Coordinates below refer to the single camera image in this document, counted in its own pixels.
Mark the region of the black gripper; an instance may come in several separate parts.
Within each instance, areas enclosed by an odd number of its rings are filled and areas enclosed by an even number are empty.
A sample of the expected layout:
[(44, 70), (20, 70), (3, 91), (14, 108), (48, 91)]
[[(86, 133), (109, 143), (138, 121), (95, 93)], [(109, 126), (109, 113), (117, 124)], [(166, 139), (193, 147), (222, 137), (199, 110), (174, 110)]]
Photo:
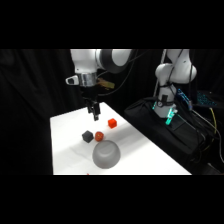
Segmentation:
[(87, 106), (88, 113), (94, 114), (94, 121), (99, 120), (100, 107), (98, 103), (98, 89), (96, 86), (92, 87), (82, 87), (81, 95), (84, 99), (84, 102)]

